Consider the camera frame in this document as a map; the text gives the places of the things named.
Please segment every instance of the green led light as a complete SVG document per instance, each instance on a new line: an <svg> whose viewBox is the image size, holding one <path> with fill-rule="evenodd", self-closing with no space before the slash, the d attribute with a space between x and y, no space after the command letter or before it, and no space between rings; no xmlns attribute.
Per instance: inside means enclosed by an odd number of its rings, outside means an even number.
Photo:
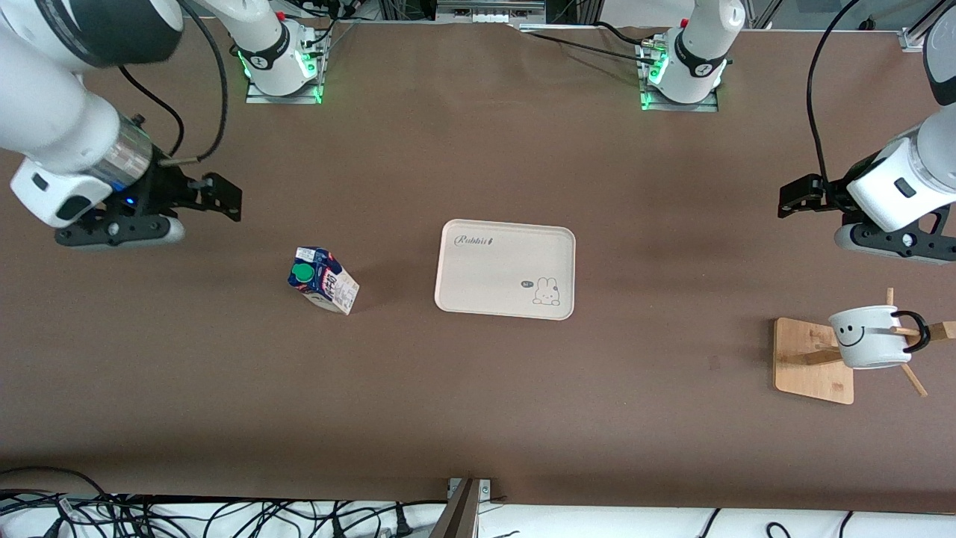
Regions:
<svg viewBox="0 0 956 538"><path fill-rule="evenodd" d="M243 73L246 74L246 78L252 80L252 75L249 72L249 65L246 65L246 59L242 57L242 53L237 53L237 56L239 56L239 63L242 64L242 70Z"/></svg>
<svg viewBox="0 0 956 538"><path fill-rule="evenodd" d="M309 69L308 67L306 67L306 64L305 64L305 60L307 60L307 59L309 59L308 56L303 56L302 53L300 53L300 52L298 52L298 51L295 51L295 61L298 62L299 68L302 69L302 76L303 76L303 77L311 77L311 76L312 76L312 74L309 73L309 72L312 71L312 70Z"/></svg>
<svg viewBox="0 0 956 538"><path fill-rule="evenodd" d="M655 69L651 70L649 79L651 83L657 84L661 82L663 71L667 69L667 62L662 62L661 65L655 64L654 67Z"/></svg>

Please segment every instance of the rabbit illustration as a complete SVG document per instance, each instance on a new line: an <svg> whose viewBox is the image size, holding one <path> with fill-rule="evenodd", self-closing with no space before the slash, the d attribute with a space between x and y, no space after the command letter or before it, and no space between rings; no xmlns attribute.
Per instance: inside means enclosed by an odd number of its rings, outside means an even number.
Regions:
<svg viewBox="0 0 956 538"><path fill-rule="evenodd" d="M538 279L538 287L534 290L534 300L532 302L534 304L561 304L557 293L557 280L545 279L544 277Z"/></svg>

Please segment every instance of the green bottle cap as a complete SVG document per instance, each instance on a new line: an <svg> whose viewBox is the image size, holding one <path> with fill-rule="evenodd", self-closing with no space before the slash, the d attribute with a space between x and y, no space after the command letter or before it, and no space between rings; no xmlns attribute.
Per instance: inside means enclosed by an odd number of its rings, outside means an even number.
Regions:
<svg viewBox="0 0 956 538"><path fill-rule="evenodd" d="M297 263L293 265L293 275L300 282L308 282L315 276L315 269L308 263Z"/></svg>

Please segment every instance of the white tray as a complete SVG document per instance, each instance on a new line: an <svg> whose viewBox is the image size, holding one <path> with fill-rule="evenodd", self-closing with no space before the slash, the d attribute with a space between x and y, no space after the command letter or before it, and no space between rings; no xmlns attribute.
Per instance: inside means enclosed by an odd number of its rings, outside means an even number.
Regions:
<svg viewBox="0 0 956 538"><path fill-rule="evenodd" d="M556 226L449 220L435 304L447 312L565 320L575 309L575 235Z"/></svg>

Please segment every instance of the wooden base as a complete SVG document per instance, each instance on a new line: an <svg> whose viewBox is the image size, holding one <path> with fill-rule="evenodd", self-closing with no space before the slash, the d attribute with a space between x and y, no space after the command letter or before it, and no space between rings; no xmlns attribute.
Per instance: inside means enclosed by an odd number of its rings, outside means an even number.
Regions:
<svg viewBox="0 0 956 538"><path fill-rule="evenodd" d="M782 392L852 404L853 370L842 361L806 364L804 359L836 346L837 337L826 325L777 319L773 325L773 386Z"/></svg>

